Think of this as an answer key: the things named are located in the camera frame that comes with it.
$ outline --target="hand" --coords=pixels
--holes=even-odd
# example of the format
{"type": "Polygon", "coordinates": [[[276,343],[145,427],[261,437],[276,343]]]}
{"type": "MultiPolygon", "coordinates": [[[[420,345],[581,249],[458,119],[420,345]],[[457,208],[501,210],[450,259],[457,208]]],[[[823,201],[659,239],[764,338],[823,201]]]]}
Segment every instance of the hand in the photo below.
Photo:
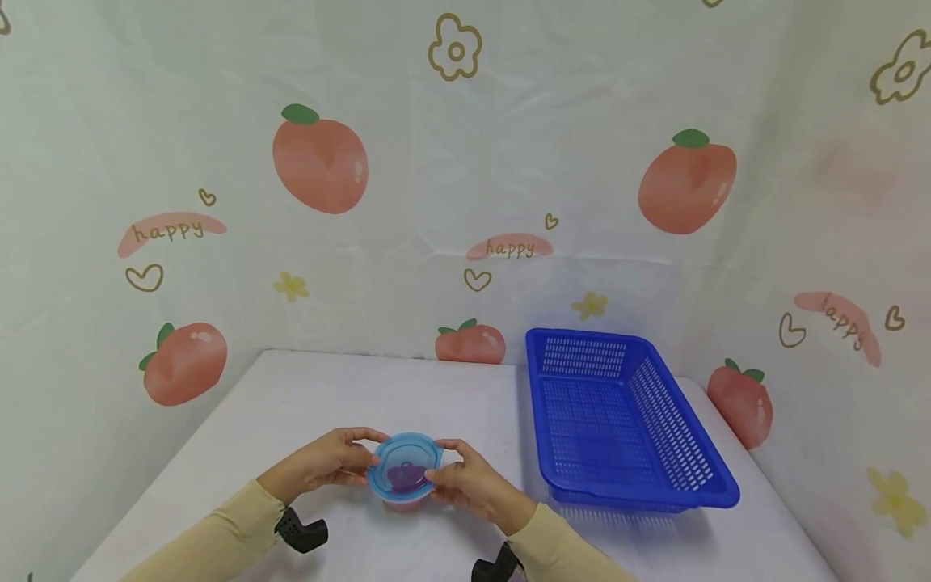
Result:
{"type": "Polygon", "coordinates": [[[469,509],[497,525],[504,535],[514,535],[530,523],[536,503],[507,482],[467,442],[437,440],[437,445],[456,451],[463,460],[426,472],[437,485],[431,497],[469,509]]]}
{"type": "Polygon", "coordinates": [[[368,468],[379,459],[356,440],[387,439],[384,432],[372,428],[336,428],[265,471],[257,481],[286,506],[298,495],[323,485],[364,486],[368,468]]]}

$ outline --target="plastic container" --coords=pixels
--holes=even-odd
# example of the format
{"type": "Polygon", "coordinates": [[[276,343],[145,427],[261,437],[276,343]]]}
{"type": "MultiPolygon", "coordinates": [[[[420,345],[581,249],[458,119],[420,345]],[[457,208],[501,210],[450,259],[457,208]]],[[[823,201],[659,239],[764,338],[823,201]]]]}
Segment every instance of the plastic container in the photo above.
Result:
{"type": "Polygon", "coordinates": [[[438,469],[443,451],[427,435],[402,432],[386,440],[375,450],[381,459],[369,469],[369,486],[397,513],[414,513],[424,504],[433,483],[424,473],[438,469]]]}
{"type": "Polygon", "coordinates": [[[527,332],[540,471],[554,500],[622,511],[731,508],[740,489],[650,342],[527,332]]]}

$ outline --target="white backdrop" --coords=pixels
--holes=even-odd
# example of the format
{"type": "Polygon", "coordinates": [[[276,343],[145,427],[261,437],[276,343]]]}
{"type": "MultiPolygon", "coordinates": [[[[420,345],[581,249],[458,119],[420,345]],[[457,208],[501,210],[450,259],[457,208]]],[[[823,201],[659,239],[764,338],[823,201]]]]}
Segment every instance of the white backdrop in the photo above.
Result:
{"type": "Polygon", "coordinates": [[[931,12],[808,4],[4,0],[0,577],[73,572],[263,349],[517,363],[543,325],[766,372],[755,455],[822,551],[920,579],[927,529],[870,511],[866,467],[931,498],[931,89],[870,79],[931,12]],[[882,367],[804,291],[858,302],[882,367]]]}

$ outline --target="flower outline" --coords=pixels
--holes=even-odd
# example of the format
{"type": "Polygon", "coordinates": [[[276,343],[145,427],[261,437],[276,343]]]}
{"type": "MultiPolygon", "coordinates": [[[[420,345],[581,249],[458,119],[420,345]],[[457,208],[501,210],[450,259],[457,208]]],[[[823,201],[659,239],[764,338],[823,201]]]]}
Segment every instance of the flower outline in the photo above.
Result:
{"type": "Polygon", "coordinates": [[[451,12],[444,12],[439,15],[437,19],[436,26],[436,35],[437,38],[432,43],[430,43],[430,48],[426,52],[426,58],[430,62],[430,66],[434,71],[439,73],[439,76],[443,77],[444,81],[452,82],[458,79],[460,76],[466,79],[471,79],[479,71],[479,54],[481,53],[482,40],[481,33],[479,29],[474,26],[466,25],[464,26],[462,21],[459,20],[459,17],[451,12]],[[445,57],[455,65],[452,70],[452,74],[448,74],[446,67],[438,63],[437,60],[437,51],[442,49],[444,45],[443,38],[443,24],[447,21],[450,21],[456,27],[456,32],[459,34],[459,38],[452,39],[449,46],[446,48],[445,57]],[[466,43],[463,42],[464,38],[467,35],[471,35],[475,40],[474,43],[468,43],[469,45],[474,44],[475,50],[472,52],[471,58],[471,67],[467,70],[464,69],[459,63],[466,60],[466,43]]]}
{"type": "Polygon", "coordinates": [[[924,61],[925,64],[919,67],[919,59],[906,59],[904,62],[902,61],[902,54],[906,51],[906,48],[910,49],[909,52],[911,54],[908,55],[909,57],[917,57],[921,52],[931,49],[931,39],[928,39],[928,34],[923,29],[911,32],[898,45],[896,55],[892,60],[873,73],[870,79],[870,90],[876,95],[876,104],[886,105],[892,100],[899,102],[907,101],[921,88],[924,76],[928,74],[928,72],[931,72],[931,51],[928,52],[925,59],[920,60],[924,61]],[[917,41],[917,45],[909,47],[910,44],[915,44],[912,39],[917,41]],[[892,72],[892,78],[884,82],[883,79],[885,78],[885,74],[893,69],[895,70],[892,72]],[[901,86],[907,85],[910,81],[913,83],[913,87],[911,87],[911,90],[903,93],[901,86]],[[888,93],[888,96],[884,96],[885,91],[881,85],[888,86],[889,83],[893,83],[894,88],[888,93]]]}
{"type": "Polygon", "coordinates": [[[873,467],[867,467],[867,478],[879,494],[870,504],[873,513],[880,517],[891,517],[902,537],[911,539],[914,528],[925,525],[928,516],[924,506],[909,496],[908,480],[898,471],[891,471],[889,477],[884,479],[873,467]]]}

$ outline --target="person's right hand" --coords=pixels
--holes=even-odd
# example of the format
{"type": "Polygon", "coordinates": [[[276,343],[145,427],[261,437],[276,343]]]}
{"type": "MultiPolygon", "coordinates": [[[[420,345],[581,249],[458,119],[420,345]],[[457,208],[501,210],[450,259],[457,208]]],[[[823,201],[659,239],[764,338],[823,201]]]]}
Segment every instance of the person's right hand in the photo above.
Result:
{"type": "Polygon", "coordinates": [[[434,499],[471,510],[497,525],[505,535],[526,527],[536,511],[530,497],[507,482],[464,440],[437,440],[437,445],[456,451],[463,460],[426,472],[426,477],[437,485],[431,494],[434,499]]]}

